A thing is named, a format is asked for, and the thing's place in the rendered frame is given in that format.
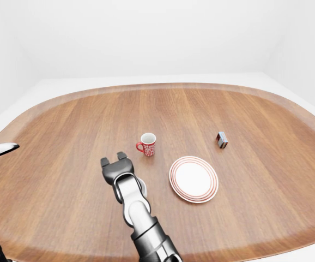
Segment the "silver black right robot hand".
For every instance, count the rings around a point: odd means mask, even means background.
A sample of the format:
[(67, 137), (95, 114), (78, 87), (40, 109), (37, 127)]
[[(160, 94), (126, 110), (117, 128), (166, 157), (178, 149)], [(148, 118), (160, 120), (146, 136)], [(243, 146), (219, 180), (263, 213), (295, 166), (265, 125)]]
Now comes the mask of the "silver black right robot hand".
[(121, 176), (123, 177), (133, 176), (138, 183), (138, 187), (141, 193), (146, 198), (147, 197), (146, 184), (142, 179), (140, 179), (134, 174), (134, 165), (132, 161), (127, 157), (127, 155), (124, 152), (118, 152), (117, 157), (118, 160), (114, 163), (110, 163), (110, 161), (106, 157), (100, 159), (103, 177), (105, 181), (110, 186), (112, 186), (117, 201), (120, 204), (123, 203), (122, 196), (117, 186), (117, 181), (120, 180)]

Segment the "red white patterned mug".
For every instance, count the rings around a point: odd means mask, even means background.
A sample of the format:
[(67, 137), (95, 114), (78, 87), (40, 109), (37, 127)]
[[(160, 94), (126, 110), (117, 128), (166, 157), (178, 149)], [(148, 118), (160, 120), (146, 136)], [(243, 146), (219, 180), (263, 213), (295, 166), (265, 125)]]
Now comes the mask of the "red white patterned mug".
[(150, 157), (153, 156), (155, 153), (155, 143), (156, 143), (156, 136), (153, 133), (144, 133), (141, 138), (140, 142), (136, 144), (136, 149), (145, 156)]

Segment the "white plate with red rings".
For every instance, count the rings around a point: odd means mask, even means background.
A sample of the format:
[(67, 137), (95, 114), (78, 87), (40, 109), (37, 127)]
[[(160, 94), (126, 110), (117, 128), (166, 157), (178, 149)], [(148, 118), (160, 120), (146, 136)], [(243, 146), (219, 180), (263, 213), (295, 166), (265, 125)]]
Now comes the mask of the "white plate with red rings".
[(174, 161), (169, 170), (169, 182), (178, 196), (196, 204), (210, 201), (219, 188), (214, 168), (195, 156), (184, 156)]

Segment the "small printed box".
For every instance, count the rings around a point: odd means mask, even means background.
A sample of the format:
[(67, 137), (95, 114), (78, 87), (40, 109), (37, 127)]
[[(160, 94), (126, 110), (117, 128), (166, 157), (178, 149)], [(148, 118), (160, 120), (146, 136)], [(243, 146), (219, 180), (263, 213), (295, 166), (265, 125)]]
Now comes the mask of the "small printed box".
[(221, 149), (223, 149), (227, 146), (228, 139), (227, 139), (224, 132), (218, 132), (217, 137), (216, 137), (216, 142), (217, 142), (219, 148), (221, 148)]

